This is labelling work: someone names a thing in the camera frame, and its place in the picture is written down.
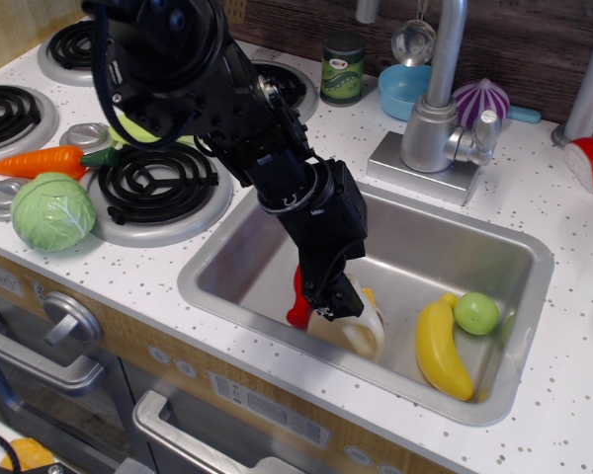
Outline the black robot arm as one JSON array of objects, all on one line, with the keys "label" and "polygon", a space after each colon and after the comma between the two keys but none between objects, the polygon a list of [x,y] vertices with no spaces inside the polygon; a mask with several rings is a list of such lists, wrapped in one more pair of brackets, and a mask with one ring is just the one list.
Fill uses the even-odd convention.
[{"label": "black robot arm", "polygon": [[345,275],[365,254],[367,206],[341,161],[323,159],[280,88],[233,40],[215,1],[85,1],[92,71],[110,124],[125,115],[162,148],[200,138],[298,249],[301,292],[328,320],[363,313]]}]

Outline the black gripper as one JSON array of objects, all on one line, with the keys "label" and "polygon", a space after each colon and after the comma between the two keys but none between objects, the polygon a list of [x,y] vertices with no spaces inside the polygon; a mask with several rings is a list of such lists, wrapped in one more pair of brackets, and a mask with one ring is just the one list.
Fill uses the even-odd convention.
[{"label": "black gripper", "polygon": [[365,255],[367,206],[346,164],[283,161],[276,175],[278,218],[298,249],[302,295],[327,321],[365,308],[348,260]]}]

